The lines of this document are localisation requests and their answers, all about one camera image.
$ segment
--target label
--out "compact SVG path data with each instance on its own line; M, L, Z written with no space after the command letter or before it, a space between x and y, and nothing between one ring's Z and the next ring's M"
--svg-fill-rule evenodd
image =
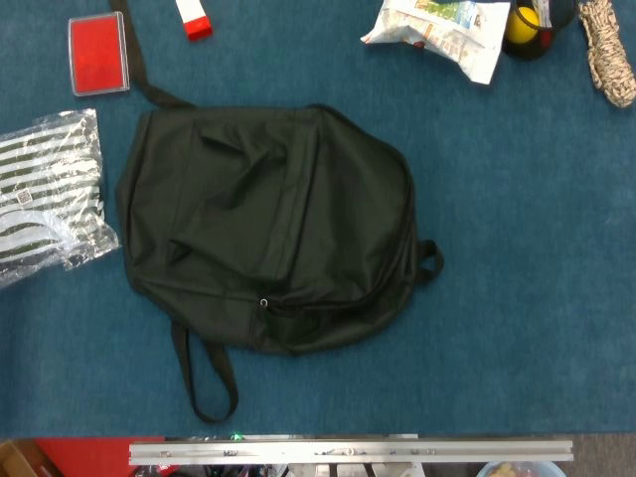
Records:
M194 22L206 16L199 0L177 0L177 8L183 23Z
M26 206L30 202L33 202L33 197L31 197L29 189L22 189L20 192L18 192L16 194L16 199L18 199L18 202L21 206Z
M533 0L533 5L539 16L539 26L550 28L553 25L550 22L550 0Z
M476 5L474 2L437 3L432 0L416 0L415 8L469 29Z

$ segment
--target rope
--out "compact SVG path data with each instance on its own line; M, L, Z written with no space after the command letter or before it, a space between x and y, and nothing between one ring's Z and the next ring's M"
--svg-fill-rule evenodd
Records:
M636 98L636 79L618 37L618 23L609 0L579 4L580 20L587 34L587 60L592 81L607 99L627 107Z

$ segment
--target fabric strap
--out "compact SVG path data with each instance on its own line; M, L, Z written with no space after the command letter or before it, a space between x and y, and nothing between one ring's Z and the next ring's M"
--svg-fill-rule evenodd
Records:
M128 70L130 77L135 84L141 89L144 95L154 104L162 108L174 108L174 107L194 107L194 104L185 101L160 87L151 84L148 81L148 74L146 72L146 66L141 53L141 46L139 45L139 39L135 33L135 28L132 23L132 17L130 15L130 9L128 8L128 2L126 0L109 0L110 8L113 11L121 12L123 15L124 29L126 35L126 50L128 55ZM226 349L217 344L205 343L206 352L210 363L215 371L219 374L221 381L223 382L228 395L230 397L230 408L223 417L212 417L207 415L199 408L197 404L197 395L192 379L192 366L190 362L190 332L182 324L173 320L172 322L172 342L179 358L179 364L181 365L181 372L183 374L183 381L186 385L186 391L190 397L190 403L195 414L200 420L208 423L216 423L226 420L230 417L239 405L239 390L237 388L237 382L235 380L235 374L232 369L230 358L226 352Z
M200 420L208 423L226 420L237 409L237 405L239 405L239 390L237 389L235 374L226 349L221 345L205 343L210 363L219 374L221 381L223 381L228 391L228 396L230 396L230 408L228 412L223 417L211 417L202 412L197 404L197 396L192 383L192 366L190 365L190 333L185 326L176 321L172 322L172 342L175 345L177 358L179 358L179 364L181 365L183 381L186 385L186 391L190 397L190 403L192 404L195 414Z
M146 73L146 64L141 53L139 39L135 33L135 27L132 23L130 9L126 0L110 0L110 8L113 11L121 12L123 15L123 24L126 35L126 52L128 55L128 71L131 79L137 84L144 95L159 107L193 107L194 104L185 101L160 87L151 84L148 81Z
M434 258L435 268L420 268L417 271L417 282L428 283L434 280L444 268L444 255L433 240L423 240L417 244L417 262L422 263L427 258Z

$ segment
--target striped fabric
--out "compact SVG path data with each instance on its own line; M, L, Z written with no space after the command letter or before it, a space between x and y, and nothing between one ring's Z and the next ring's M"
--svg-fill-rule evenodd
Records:
M92 109L0 136L0 287L43 266L72 267L116 247L103 220Z

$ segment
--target metal rail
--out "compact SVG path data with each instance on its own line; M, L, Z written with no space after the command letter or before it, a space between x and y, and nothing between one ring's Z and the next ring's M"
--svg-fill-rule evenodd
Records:
M288 439L136 443L131 465L570 461L569 440Z

